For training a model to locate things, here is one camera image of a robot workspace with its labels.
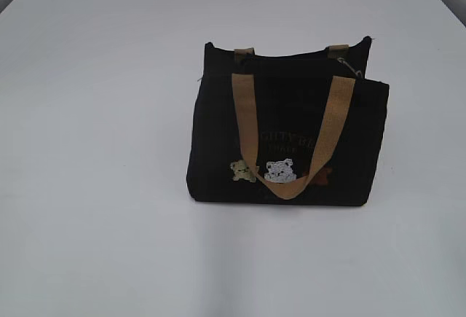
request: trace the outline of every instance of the black tote bag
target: black tote bag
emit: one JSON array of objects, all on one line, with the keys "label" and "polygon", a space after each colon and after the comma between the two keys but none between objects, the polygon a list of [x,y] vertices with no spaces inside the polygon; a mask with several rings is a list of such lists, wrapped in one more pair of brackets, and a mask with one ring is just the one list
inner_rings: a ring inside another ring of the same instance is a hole
[{"label": "black tote bag", "polygon": [[253,74],[204,75],[186,176],[191,196],[361,206],[376,170],[388,85],[340,73],[347,67],[332,58],[273,62],[250,58],[241,72]]}]

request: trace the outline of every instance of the white background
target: white background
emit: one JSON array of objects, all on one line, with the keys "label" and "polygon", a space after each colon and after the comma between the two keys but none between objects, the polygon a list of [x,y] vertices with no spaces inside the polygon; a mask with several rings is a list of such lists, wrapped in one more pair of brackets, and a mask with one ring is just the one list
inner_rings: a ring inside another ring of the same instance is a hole
[{"label": "white background", "polygon": [[[203,45],[375,38],[362,208],[206,205]],[[0,316],[466,313],[466,31],[439,0],[15,0],[0,15]]]}]

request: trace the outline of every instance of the tan handle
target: tan handle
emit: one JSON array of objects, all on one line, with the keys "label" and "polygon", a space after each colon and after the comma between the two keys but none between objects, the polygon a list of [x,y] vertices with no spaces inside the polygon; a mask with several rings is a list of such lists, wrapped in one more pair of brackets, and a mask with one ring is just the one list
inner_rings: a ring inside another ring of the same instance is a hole
[{"label": "tan handle", "polygon": [[304,191],[315,174],[331,159],[350,108],[355,79],[333,77],[319,136],[312,154],[309,174],[295,181],[278,184],[267,181],[256,169],[258,123],[253,74],[232,74],[234,108],[240,133],[241,155],[249,170],[277,197],[295,198]]},{"label": "tan handle", "polygon": [[346,58],[350,46],[348,45],[332,45],[328,47],[328,58]]},{"label": "tan handle", "polygon": [[254,55],[254,47],[247,49],[234,49],[234,62],[239,65],[241,60],[246,57],[247,54]]}]

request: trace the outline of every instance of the bear patch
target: bear patch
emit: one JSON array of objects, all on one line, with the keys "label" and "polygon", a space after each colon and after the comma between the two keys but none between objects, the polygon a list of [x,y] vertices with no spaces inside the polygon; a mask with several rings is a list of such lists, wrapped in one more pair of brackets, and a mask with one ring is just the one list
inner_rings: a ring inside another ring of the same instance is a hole
[{"label": "bear patch", "polygon": [[291,168],[293,164],[292,159],[286,158],[283,161],[267,162],[268,173],[264,174],[267,181],[284,184],[296,180],[296,174]]},{"label": "bear patch", "polygon": [[243,159],[237,162],[230,163],[230,169],[234,171],[233,181],[239,181],[240,179],[248,180],[249,182],[256,182],[256,177],[250,172],[249,167]]}]

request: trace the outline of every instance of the brown patch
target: brown patch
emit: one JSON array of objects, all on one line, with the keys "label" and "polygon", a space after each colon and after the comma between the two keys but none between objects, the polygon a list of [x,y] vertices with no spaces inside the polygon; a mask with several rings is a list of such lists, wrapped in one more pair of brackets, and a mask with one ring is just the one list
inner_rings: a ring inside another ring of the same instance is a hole
[{"label": "brown patch", "polygon": [[321,168],[318,173],[312,178],[311,184],[316,184],[318,186],[328,186],[328,175],[332,172],[332,168]]}]

